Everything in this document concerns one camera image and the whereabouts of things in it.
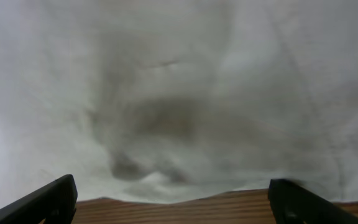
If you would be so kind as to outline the white polo shirt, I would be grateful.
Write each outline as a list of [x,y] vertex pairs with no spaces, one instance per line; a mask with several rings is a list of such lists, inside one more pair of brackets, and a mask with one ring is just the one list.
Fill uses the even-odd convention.
[[0,208],[65,174],[358,201],[358,1],[0,1]]

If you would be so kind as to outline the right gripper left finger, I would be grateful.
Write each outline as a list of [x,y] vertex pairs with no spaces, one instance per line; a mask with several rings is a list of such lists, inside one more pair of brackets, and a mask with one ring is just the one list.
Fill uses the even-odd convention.
[[71,224],[78,192],[71,174],[0,209],[0,224]]

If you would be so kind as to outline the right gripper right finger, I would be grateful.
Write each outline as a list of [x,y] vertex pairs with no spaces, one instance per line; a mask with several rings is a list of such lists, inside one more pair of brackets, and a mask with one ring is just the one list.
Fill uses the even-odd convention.
[[358,224],[358,217],[285,179],[272,179],[270,208],[277,224]]

